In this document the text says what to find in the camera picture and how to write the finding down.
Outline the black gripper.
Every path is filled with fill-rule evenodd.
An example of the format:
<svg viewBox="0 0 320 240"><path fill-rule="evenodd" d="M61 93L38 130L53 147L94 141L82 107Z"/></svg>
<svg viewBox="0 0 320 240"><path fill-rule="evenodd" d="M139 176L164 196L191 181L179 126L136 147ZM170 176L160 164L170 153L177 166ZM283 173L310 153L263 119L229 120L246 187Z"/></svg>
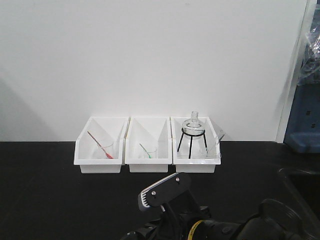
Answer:
<svg viewBox="0 0 320 240"><path fill-rule="evenodd" d="M200 206L190 191L161 205L159 219L122 236L123 240L186 240L192 226L211 217L208 206Z"/></svg>

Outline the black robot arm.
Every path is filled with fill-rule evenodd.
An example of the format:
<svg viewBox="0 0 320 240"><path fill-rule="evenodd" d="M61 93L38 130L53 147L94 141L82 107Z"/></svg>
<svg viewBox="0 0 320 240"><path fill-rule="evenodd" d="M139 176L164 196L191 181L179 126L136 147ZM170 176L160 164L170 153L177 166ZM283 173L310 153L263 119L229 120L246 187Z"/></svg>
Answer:
<svg viewBox="0 0 320 240"><path fill-rule="evenodd" d="M161 207L159 219L126 233L124 240L318 240L307 232L291 208L273 199L263 200L258 213L244 222L211 218L207 206L197 204L189 189L143 190L141 209Z"/></svg>

